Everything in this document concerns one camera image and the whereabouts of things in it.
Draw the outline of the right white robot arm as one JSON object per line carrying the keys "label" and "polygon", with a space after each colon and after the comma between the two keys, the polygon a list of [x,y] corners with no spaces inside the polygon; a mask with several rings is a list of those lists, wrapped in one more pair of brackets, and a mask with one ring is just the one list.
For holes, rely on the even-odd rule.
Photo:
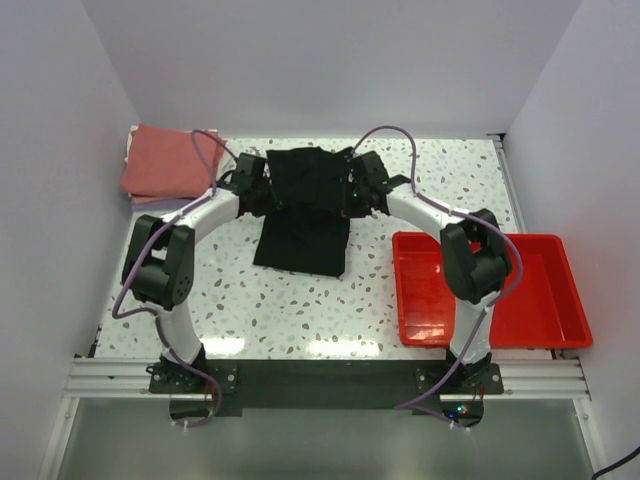
{"label": "right white robot arm", "polygon": [[469,392],[491,363],[494,306],[513,266],[508,238],[488,209],[456,209],[426,197],[404,175],[391,177],[374,152],[346,157],[342,213],[364,218],[375,212],[410,223],[437,241],[442,271],[455,297],[454,333],[445,369],[448,386]]}

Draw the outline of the black t-shirt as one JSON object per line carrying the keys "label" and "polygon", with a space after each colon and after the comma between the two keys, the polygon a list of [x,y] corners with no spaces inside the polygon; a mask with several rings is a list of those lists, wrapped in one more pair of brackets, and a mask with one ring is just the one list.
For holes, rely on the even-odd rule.
{"label": "black t-shirt", "polygon": [[350,219],[343,215],[349,147],[304,147],[266,152],[281,208],[266,215],[253,264],[310,275],[340,277],[346,270]]}

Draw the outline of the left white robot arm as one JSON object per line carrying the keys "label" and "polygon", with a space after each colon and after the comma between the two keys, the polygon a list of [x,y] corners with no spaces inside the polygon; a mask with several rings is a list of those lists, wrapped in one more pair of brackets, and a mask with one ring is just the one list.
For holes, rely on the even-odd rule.
{"label": "left white robot arm", "polygon": [[153,317],[161,357],[175,364],[171,378],[185,392],[200,390],[207,380],[204,346],[188,308],[196,246],[246,213],[259,217],[277,209],[266,166],[264,158],[242,153],[235,168],[200,197],[162,217],[143,215],[134,224],[112,317]]}

